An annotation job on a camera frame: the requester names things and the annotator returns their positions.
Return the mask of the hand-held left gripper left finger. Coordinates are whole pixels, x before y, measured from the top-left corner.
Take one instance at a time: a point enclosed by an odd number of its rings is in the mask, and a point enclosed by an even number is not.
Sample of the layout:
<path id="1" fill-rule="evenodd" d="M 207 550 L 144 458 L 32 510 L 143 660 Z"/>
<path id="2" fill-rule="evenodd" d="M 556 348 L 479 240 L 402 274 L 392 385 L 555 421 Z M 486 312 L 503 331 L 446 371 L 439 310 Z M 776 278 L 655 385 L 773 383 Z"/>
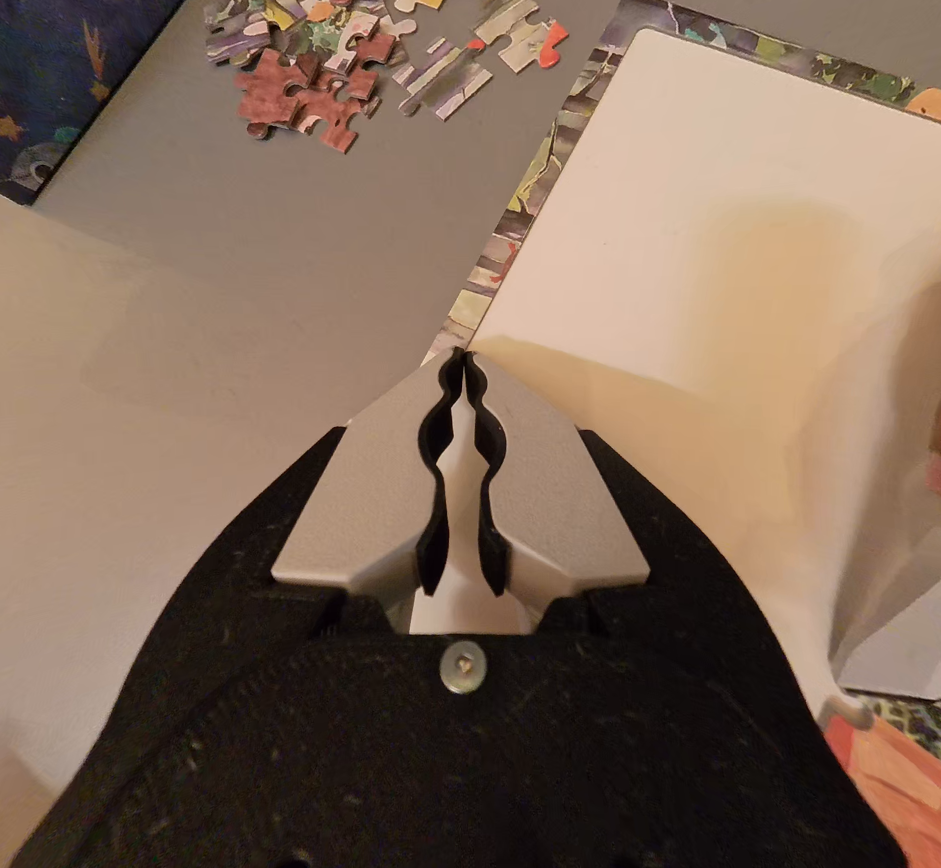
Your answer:
<path id="1" fill-rule="evenodd" d="M 450 541 L 438 463 L 463 374 L 453 348 L 351 419 L 273 564 L 276 581 L 375 599 L 436 592 Z"/>

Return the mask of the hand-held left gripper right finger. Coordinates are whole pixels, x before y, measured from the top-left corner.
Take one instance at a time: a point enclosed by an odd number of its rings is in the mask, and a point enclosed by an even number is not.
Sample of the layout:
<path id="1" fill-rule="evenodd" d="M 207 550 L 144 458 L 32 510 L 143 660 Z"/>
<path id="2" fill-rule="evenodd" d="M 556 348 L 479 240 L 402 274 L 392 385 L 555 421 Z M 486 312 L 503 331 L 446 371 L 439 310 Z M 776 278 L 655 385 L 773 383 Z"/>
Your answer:
<path id="1" fill-rule="evenodd" d="M 641 585 L 650 567 L 575 423 L 490 358 L 465 355 L 474 446 L 487 462 L 477 529 L 484 579 L 531 613 Z"/>

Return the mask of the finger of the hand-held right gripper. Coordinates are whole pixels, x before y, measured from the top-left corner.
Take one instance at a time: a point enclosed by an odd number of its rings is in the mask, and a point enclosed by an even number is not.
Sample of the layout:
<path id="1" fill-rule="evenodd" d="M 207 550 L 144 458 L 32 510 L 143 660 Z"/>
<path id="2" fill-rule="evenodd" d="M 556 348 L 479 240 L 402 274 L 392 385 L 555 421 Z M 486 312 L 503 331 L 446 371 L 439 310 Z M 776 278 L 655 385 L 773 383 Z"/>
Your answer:
<path id="1" fill-rule="evenodd" d="M 939 700 L 940 593 L 923 593 L 860 643 L 837 683 L 845 690 Z"/>

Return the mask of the joined orange puzzle pieces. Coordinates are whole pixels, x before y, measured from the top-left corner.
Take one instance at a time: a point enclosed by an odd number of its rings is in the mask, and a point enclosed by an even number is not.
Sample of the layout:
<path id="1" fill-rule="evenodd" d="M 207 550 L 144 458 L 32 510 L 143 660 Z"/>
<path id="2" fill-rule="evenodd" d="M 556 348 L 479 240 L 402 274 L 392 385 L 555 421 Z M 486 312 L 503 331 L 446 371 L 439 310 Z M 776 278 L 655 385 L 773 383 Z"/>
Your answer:
<path id="1" fill-rule="evenodd" d="M 939 759 L 864 705 L 830 697 L 817 723 L 908 866 L 940 865 Z"/>

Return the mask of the puzzle frame tray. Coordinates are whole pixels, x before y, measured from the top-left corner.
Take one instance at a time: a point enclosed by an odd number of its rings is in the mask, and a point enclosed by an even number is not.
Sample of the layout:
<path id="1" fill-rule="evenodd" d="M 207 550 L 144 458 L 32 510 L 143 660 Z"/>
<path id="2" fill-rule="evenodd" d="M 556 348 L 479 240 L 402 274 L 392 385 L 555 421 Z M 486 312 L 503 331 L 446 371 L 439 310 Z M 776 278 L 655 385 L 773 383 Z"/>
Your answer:
<path id="1" fill-rule="evenodd" d="M 939 79 L 621 0 L 452 337 L 745 581 L 811 713 L 939 575 Z"/>

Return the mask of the pile of puzzle pieces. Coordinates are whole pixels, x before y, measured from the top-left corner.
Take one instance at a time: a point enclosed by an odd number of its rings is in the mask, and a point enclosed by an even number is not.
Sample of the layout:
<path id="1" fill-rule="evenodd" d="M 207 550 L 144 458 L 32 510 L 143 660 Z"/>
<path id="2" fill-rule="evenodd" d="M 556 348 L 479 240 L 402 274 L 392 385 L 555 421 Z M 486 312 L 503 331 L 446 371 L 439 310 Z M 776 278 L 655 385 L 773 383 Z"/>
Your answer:
<path id="1" fill-rule="evenodd" d="M 248 135 L 265 140 L 276 129 L 312 133 L 324 124 L 323 144 L 346 153 L 358 137 L 357 115 L 378 107 L 378 75 L 394 70 L 405 98 L 399 110 L 429 108 L 446 121 L 492 78 L 478 61 L 505 39 L 500 61 L 520 73 L 556 66 L 568 31 L 553 17 L 537 18 L 535 0 L 484 0 L 465 44 L 437 39 L 410 59 L 403 39 L 417 28 L 419 5 L 445 0 L 223 0 L 204 11 L 205 51 L 215 66 L 238 68 L 242 97 L 237 113 Z"/>

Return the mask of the printed puzzle storage box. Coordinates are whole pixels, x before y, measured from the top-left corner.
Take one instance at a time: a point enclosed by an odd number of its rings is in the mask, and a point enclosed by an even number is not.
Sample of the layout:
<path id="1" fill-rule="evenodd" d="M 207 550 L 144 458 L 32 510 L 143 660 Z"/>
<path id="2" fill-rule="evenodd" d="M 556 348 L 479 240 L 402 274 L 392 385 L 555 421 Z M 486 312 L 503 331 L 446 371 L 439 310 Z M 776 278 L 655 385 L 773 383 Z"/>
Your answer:
<path id="1" fill-rule="evenodd" d="M 1 0 L 1 193 L 31 205 L 183 0 Z"/>

